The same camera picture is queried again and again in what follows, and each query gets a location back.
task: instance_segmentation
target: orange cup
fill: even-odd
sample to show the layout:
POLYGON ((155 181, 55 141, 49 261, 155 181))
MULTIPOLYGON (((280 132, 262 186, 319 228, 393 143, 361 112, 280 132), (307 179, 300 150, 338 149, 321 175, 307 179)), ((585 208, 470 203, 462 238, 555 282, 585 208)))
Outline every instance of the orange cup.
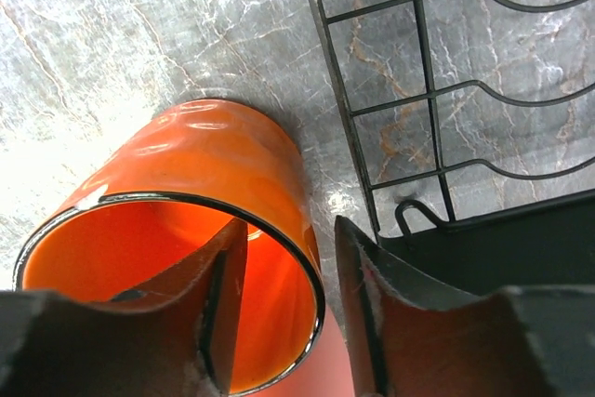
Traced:
POLYGON ((108 300, 231 216, 250 224, 231 392, 261 389, 308 353, 324 291, 298 149, 244 105, 196 100, 142 128, 27 241, 14 286, 108 300))
POLYGON ((281 383, 256 392, 253 397, 355 397, 350 356, 328 307, 320 339, 302 366, 281 383))

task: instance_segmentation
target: dark plastic piece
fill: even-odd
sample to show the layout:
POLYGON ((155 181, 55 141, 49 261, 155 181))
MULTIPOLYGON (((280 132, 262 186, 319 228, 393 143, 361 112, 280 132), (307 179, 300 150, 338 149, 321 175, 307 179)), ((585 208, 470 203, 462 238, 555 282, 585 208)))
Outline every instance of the dark plastic piece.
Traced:
POLYGON ((348 219, 335 229, 356 395, 595 395, 595 286, 508 286, 455 302, 460 291, 395 263, 348 219), (415 280, 402 279, 408 270, 415 280), (414 306, 423 282, 459 307, 414 306))
POLYGON ((405 236, 380 237, 380 244, 401 261, 473 295, 505 285, 595 284, 593 194, 454 223, 416 201, 400 204, 396 215, 405 236), (403 214, 408 207, 437 228, 411 234, 403 214))
POLYGON ((117 300, 0 293, 0 395, 227 395, 246 256, 247 227, 234 219, 117 300))

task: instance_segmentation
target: gray marble surface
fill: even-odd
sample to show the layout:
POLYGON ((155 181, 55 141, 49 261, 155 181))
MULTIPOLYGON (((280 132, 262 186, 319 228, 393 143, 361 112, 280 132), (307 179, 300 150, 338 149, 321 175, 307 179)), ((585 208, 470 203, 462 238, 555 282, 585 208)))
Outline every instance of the gray marble surface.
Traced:
POLYGON ((334 215, 367 216, 307 0, 0 0, 0 40, 0 286, 27 235, 157 112, 222 97, 298 142, 338 309, 334 215))
MULTIPOLYGON (((324 0, 334 16, 386 0, 324 0)), ((551 5, 568 0, 512 0, 551 5)), ((479 79, 523 101, 574 93, 595 82, 595 2, 528 14, 492 0, 425 0, 437 88, 479 79)), ((354 110, 425 92, 416 19, 410 4, 330 26, 354 110)), ((437 98, 443 159, 484 158, 516 174, 559 172, 595 155, 595 95, 545 108, 509 106, 479 88, 437 98)), ((372 183, 435 169, 426 101, 356 118, 372 183)), ((595 187, 595 168, 558 179, 525 181, 472 166, 447 175, 456 216, 466 218, 595 187)), ((437 179, 375 192, 381 233, 398 235, 393 209, 416 198, 446 218, 437 179)), ((414 230, 431 225, 415 211, 414 230)))
MULTIPOLYGON (((380 1, 324 0, 324 8, 332 16, 380 1)), ((540 15, 491 0, 425 6, 437 86, 479 78, 535 101, 595 81, 595 2, 540 15)), ((331 32, 353 108, 423 93, 411 6, 331 32)), ((27 234, 157 112, 235 98, 272 115, 302 150, 328 298, 340 313, 334 215, 369 226, 307 0, 0 0, 0 36, 0 286, 10 286, 27 234)), ((593 155, 593 100, 522 109, 476 88, 440 97, 445 162, 485 157, 517 173, 579 163, 593 155)), ((360 117, 357 126, 373 182, 434 168, 424 103, 360 117)), ((526 182, 475 166, 448 180, 467 217, 593 188, 593 174, 526 182)), ((444 214, 435 179, 375 197, 386 234, 398 233, 392 211, 405 197, 444 214)), ((411 220, 414 229, 427 226, 411 220)))

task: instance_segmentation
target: marble countertop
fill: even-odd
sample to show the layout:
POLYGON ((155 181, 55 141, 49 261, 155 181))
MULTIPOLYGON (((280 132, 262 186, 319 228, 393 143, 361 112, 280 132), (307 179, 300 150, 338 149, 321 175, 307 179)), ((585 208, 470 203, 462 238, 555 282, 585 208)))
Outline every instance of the marble countertop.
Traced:
MULTIPOLYGON (((384 0, 323 1, 333 16, 384 0)), ((425 5, 437 87, 478 78, 535 101, 595 81, 595 1, 548 14, 491 0, 425 5)), ((424 92, 410 5, 334 24, 331 33, 354 109, 424 92)), ((10 287, 27 234, 157 112, 234 98, 273 116, 302 150, 329 303, 341 321, 334 216, 367 231, 369 222, 307 0, 0 0, 0 35, 0 287, 10 287)), ((531 174, 576 165, 594 153, 593 100, 532 109, 476 87, 443 95, 445 162, 484 157, 531 174)), ((434 168, 424 104, 365 115, 357 126, 373 182, 434 168)), ((447 177, 464 218, 594 188, 593 169, 521 181, 473 166, 447 177)), ((398 233, 392 212, 405 197, 444 216, 436 179, 379 190, 383 234, 398 233)))

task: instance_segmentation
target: cup rim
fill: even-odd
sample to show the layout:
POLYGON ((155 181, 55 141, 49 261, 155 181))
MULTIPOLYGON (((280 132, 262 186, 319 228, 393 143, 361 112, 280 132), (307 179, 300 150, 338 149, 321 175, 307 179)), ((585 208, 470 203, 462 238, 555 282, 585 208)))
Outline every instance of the cup rim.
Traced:
POLYGON ((131 202, 177 202, 189 205, 199 205, 205 206, 212 209, 216 209, 217 211, 222 211, 224 213, 229 214, 230 216, 241 218, 245 222, 258 227, 259 229, 266 232, 273 240, 279 243, 284 249, 286 249, 289 254, 293 256, 293 258, 297 261, 300 265, 306 277, 308 278, 312 293, 314 296, 314 305, 316 307, 316 313, 314 315, 314 326, 312 328, 312 333, 310 339, 306 343, 304 350, 301 354, 294 360, 293 363, 289 365, 281 374, 273 377, 271 380, 258 385, 255 388, 251 388, 249 390, 243 390, 240 392, 236 392, 234 394, 230 394, 233 397, 240 397, 247 395, 252 392, 256 392, 259 390, 263 390, 268 388, 269 386, 277 383, 278 381, 282 380, 283 378, 287 377, 299 364, 301 364, 306 357, 310 354, 312 347, 318 340, 321 332, 322 326, 324 323, 324 314, 326 310, 325 306, 325 298, 324 298, 324 289, 323 284, 321 281, 320 276, 318 275, 317 271, 312 266, 310 260, 306 257, 306 255, 298 248, 296 244, 294 244, 287 236, 285 236, 282 232, 277 230, 273 227, 270 223, 266 222, 262 218, 258 218, 257 216, 239 208, 238 206, 231 205, 225 202, 221 202, 220 200, 213 199, 210 197, 204 197, 197 194, 190 194, 186 192, 163 192, 163 191, 143 191, 143 192, 118 192, 115 194, 106 194, 102 195, 98 201, 93 204, 92 206, 87 206, 85 208, 80 208, 77 206, 71 206, 64 211, 61 211, 57 215, 53 216, 52 218, 46 220, 41 226, 39 226, 33 234, 27 239, 23 247, 21 248, 18 256, 17 261, 15 263, 15 267, 13 270, 12 275, 12 289, 14 291, 23 290, 22 288, 22 281, 23 275, 25 271, 25 267, 27 265, 27 261, 31 255, 31 253, 35 250, 37 245, 53 230, 58 228, 58 226, 62 225, 63 223, 68 222, 69 220, 80 216, 83 213, 87 213, 94 209, 102 208, 104 206, 109 205, 118 205, 118 204, 125 204, 131 202))

